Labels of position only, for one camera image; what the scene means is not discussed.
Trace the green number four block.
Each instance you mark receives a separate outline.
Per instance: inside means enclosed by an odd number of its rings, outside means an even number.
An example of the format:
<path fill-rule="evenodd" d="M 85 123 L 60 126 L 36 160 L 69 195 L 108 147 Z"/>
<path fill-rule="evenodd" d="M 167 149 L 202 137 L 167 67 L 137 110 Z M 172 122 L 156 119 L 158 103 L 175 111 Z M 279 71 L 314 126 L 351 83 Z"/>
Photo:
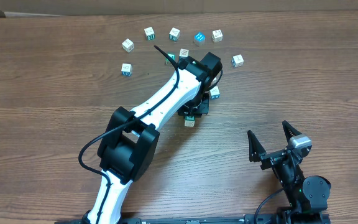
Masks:
<path fill-rule="evenodd" d="M 194 116 L 185 116 L 185 127 L 193 127 L 195 125 Z"/>

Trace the leaf block blue side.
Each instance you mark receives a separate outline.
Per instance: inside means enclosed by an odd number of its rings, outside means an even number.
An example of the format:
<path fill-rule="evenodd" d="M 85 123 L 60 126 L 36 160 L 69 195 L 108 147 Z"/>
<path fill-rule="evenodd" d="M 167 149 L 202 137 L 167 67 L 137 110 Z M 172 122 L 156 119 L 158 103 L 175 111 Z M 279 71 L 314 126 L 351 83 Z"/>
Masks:
<path fill-rule="evenodd" d="M 188 49 L 180 49 L 180 53 L 178 54 L 179 58 L 187 58 L 189 55 Z"/>

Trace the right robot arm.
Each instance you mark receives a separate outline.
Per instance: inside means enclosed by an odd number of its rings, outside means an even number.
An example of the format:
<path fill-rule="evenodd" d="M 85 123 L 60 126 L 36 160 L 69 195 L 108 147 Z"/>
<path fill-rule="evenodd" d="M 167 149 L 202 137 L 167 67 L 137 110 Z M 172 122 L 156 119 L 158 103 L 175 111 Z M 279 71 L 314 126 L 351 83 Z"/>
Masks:
<path fill-rule="evenodd" d="M 331 183 L 326 178 L 313 175 L 305 177 L 300 168 L 312 148 L 311 139 L 295 129 L 288 121 L 282 122 L 287 146 L 268 154 L 256 135 L 249 130 L 249 160 L 260 162 L 262 170 L 272 169 L 281 189 L 269 195 L 246 219 L 251 223 L 330 223 L 328 208 Z M 276 213 L 261 215 L 262 207 L 274 196 L 284 192 L 289 206 L 277 208 Z"/>

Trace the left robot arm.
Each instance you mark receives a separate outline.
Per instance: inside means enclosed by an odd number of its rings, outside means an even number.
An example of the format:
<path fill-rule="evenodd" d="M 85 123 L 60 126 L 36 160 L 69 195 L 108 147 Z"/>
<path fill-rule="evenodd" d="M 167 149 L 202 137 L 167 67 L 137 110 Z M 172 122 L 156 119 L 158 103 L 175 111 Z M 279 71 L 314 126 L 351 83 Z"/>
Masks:
<path fill-rule="evenodd" d="M 192 57 L 169 59 L 175 71 L 169 81 L 147 101 L 131 110 L 119 107 L 105 133 L 86 144 L 100 142 L 101 186 L 94 207 L 82 223 L 118 223 L 131 183 L 146 172 L 155 154 L 160 128 L 175 114 L 200 118 L 209 111 L 209 91 L 221 78 L 221 59 L 207 53 L 201 61 Z"/>

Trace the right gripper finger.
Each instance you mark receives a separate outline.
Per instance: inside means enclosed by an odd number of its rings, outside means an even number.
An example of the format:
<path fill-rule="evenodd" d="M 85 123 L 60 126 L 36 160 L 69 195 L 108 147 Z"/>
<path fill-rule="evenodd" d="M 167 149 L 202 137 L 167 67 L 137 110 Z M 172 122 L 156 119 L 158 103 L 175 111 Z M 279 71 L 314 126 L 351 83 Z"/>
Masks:
<path fill-rule="evenodd" d="M 247 137 L 249 141 L 249 160 L 251 162 L 260 162 L 261 158 L 266 155 L 264 147 L 251 130 L 248 130 Z"/>
<path fill-rule="evenodd" d="M 299 138 L 302 138 L 302 133 L 295 129 L 288 121 L 282 122 L 283 130 L 289 144 L 298 144 Z"/>

